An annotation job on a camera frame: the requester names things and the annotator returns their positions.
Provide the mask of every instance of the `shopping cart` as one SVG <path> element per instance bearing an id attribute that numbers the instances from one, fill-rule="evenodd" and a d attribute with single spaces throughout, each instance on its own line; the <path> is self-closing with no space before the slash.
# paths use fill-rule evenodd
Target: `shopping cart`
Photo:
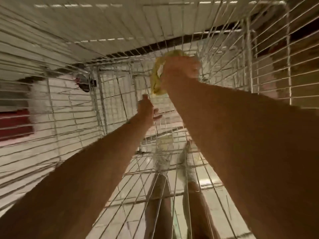
<path id="1" fill-rule="evenodd" d="M 5 0 L 0 4 L 0 215 L 63 161 L 112 132 L 148 94 L 147 132 L 88 238 L 141 238 L 157 148 L 170 155 L 173 225 L 186 238 L 177 157 L 190 139 L 155 59 L 196 55 L 199 80 L 319 108 L 318 0 Z M 221 238 L 254 238 L 222 182 L 189 156 Z"/>

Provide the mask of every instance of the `finger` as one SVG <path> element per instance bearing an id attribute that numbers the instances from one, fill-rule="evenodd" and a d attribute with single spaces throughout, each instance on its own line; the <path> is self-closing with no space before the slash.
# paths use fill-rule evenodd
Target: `finger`
<path id="1" fill-rule="evenodd" d="M 159 115 L 159 116 L 157 116 L 157 117 L 154 117 L 153 120 L 154 120 L 154 121 L 157 121 L 157 120 L 161 119 L 162 116 L 163 116 L 163 115 Z"/>
<path id="2" fill-rule="evenodd" d="M 143 94 L 142 98 L 143 98 L 143 100 L 148 100 L 148 95 L 147 94 Z"/>

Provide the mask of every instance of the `yellow bag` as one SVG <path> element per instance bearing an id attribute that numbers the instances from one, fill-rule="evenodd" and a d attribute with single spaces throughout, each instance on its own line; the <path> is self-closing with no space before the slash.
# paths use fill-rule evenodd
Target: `yellow bag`
<path id="1" fill-rule="evenodd" d="M 157 72 L 158 72 L 160 66 L 165 63 L 165 58 L 171 57 L 171 56 L 187 56 L 187 55 L 181 50 L 172 50 L 172 51 L 165 53 L 162 57 L 156 58 L 152 73 L 150 75 L 150 80 L 151 80 L 152 93 L 157 95 L 157 96 L 160 96 L 160 95 L 167 93 L 165 90 L 163 90 L 160 87 L 160 78 L 159 78 Z"/>

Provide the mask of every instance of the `forearm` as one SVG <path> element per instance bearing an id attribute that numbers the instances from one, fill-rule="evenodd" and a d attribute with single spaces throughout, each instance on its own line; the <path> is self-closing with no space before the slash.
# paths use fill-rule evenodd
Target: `forearm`
<path id="1" fill-rule="evenodd" d="M 166 77 L 163 85 L 256 237 L 317 236 L 317 117 L 195 79 Z"/>
<path id="2" fill-rule="evenodd" d="M 148 130 L 134 116 L 65 161 L 0 219 L 4 238 L 85 238 Z"/>

